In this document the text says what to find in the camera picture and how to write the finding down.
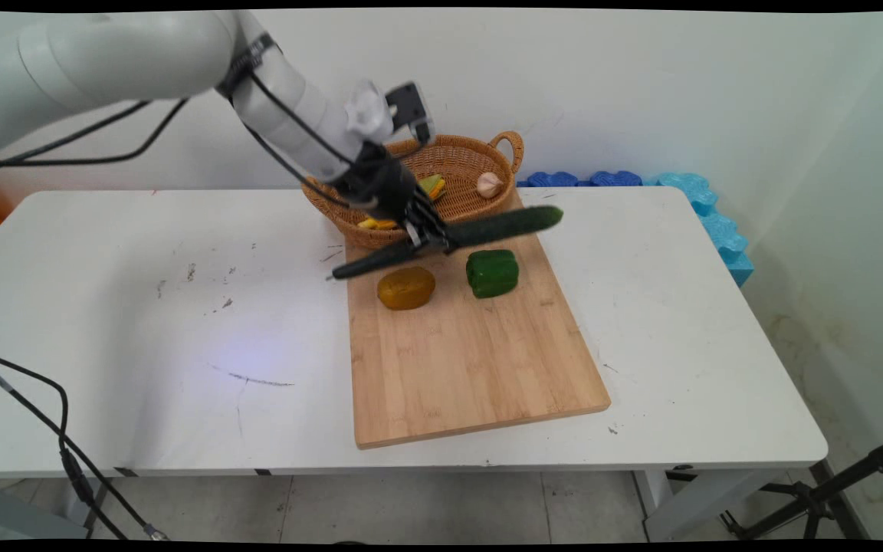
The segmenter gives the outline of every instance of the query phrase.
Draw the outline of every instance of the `basket handle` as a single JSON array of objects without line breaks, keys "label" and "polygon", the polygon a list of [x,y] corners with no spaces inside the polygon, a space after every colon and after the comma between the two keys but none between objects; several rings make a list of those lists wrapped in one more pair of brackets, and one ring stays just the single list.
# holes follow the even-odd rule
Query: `basket handle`
[{"label": "basket handle", "polygon": [[496,147],[500,140],[508,141],[513,147],[513,162],[510,164],[509,171],[515,175],[516,170],[520,168],[520,163],[523,163],[523,137],[513,130],[506,130],[505,133],[499,133],[497,137],[490,140],[490,147]]}]

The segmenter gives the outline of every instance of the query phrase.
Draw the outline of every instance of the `tile floor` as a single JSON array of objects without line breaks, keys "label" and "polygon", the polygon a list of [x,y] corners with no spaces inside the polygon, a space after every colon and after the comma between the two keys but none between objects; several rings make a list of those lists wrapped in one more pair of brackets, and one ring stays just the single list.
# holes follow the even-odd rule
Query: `tile floor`
[{"label": "tile floor", "polygon": [[[802,479],[790,471],[778,482]],[[246,478],[119,478],[120,492],[174,541],[382,544],[645,542],[642,506],[627,471],[542,474],[383,474],[246,476]],[[56,509],[67,483],[28,479],[4,492]],[[674,483],[674,490],[682,483]],[[749,524],[787,498],[756,493],[732,508]],[[132,538],[144,538],[117,500],[105,513]],[[803,520],[766,538],[799,538]],[[95,524],[92,538],[113,538]],[[823,520],[820,538],[843,538]],[[681,541],[731,541],[718,520]]]}]

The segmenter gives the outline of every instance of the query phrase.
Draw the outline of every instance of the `yellow vegetable piece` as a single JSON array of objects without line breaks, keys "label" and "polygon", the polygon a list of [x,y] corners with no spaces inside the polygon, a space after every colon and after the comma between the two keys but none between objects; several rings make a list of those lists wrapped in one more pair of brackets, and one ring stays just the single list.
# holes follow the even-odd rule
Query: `yellow vegetable piece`
[{"label": "yellow vegetable piece", "polygon": [[420,266],[395,270],[377,283],[377,297],[391,311],[421,307],[434,290],[435,276]]},{"label": "yellow vegetable piece", "polygon": [[[428,193],[428,198],[433,202],[435,199],[441,198],[442,193],[445,193],[445,179],[442,178],[442,175],[431,175],[428,178],[423,178],[418,182],[418,185]],[[367,218],[366,220],[356,223],[356,226],[366,228],[367,230],[390,230],[396,228],[397,223],[393,222],[393,220]]]},{"label": "yellow vegetable piece", "polygon": [[431,175],[430,177],[420,179],[418,181],[418,186],[421,186],[421,189],[424,189],[425,193],[431,193],[432,189],[434,189],[439,182],[444,182],[442,175]]}]

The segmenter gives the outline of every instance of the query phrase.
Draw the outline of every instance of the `wooden cutting board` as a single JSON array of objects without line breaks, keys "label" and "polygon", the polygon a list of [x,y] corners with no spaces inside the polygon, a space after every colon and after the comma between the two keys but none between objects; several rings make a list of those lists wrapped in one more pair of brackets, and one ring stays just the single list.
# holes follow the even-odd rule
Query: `wooden cutting board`
[{"label": "wooden cutting board", "polygon": [[[510,208],[520,205],[516,196]],[[477,249],[498,248],[516,255],[519,284],[478,300],[466,259]],[[346,246],[348,261],[367,254]],[[377,282],[406,266],[430,270],[435,293],[424,307],[389,310],[377,298]],[[536,235],[372,272],[351,279],[347,293],[359,448],[609,408],[609,393]]]}]

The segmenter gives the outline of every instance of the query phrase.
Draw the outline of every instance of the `garlic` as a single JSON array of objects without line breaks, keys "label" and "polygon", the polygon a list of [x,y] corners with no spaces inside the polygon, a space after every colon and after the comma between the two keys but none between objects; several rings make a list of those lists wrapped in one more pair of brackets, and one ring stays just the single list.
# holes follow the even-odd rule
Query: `garlic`
[{"label": "garlic", "polygon": [[483,196],[483,198],[489,199],[497,195],[497,192],[500,192],[500,186],[502,186],[500,177],[494,175],[493,172],[483,172],[483,174],[479,175],[476,192],[479,192],[479,195]]}]

